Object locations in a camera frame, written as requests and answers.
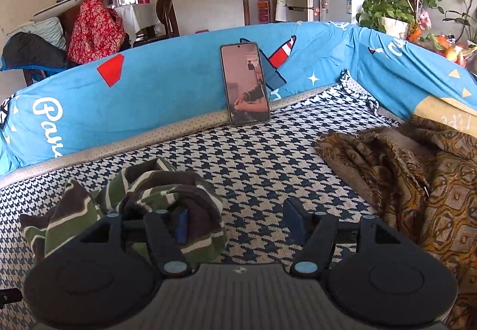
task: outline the smartphone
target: smartphone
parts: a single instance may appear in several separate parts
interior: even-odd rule
[[[270,120],[270,105],[258,46],[254,42],[220,47],[230,123],[234,127]]]

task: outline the brown scarf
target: brown scarf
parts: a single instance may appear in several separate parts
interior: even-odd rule
[[[454,273],[447,325],[477,329],[477,139],[413,116],[397,129],[330,134],[316,150],[388,225]]]

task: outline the yellow triangle print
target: yellow triangle print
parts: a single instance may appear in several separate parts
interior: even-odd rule
[[[459,71],[457,69],[450,72],[449,77],[460,78]]]
[[[471,96],[472,94],[467,90],[467,88],[464,88],[462,91],[462,98],[465,99],[466,97]]]

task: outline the white flower pot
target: white flower pot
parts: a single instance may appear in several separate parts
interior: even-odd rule
[[[385,27],[386,34],[399,39],[407,39],[409,23],[387,17],[381,18],[380,23]]]

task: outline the striped cloth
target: striped cloth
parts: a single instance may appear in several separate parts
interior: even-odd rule
[[[177,171],[163,158],[123,168],[102,189],[88,193],[75,180],[66,184],[63,198],[43,216],[20,216],[23,234],[40,261],[75,236],[114,212],[128,216],[169,210],[166,225],[174,235],[177,218],[187,218],[184,237],[175,234],[187,261],[207,263],[225,249],[227,233],[222,222],[222,199],[208,182],[193,171]],[[145,243],[130,248],[148,258]]]

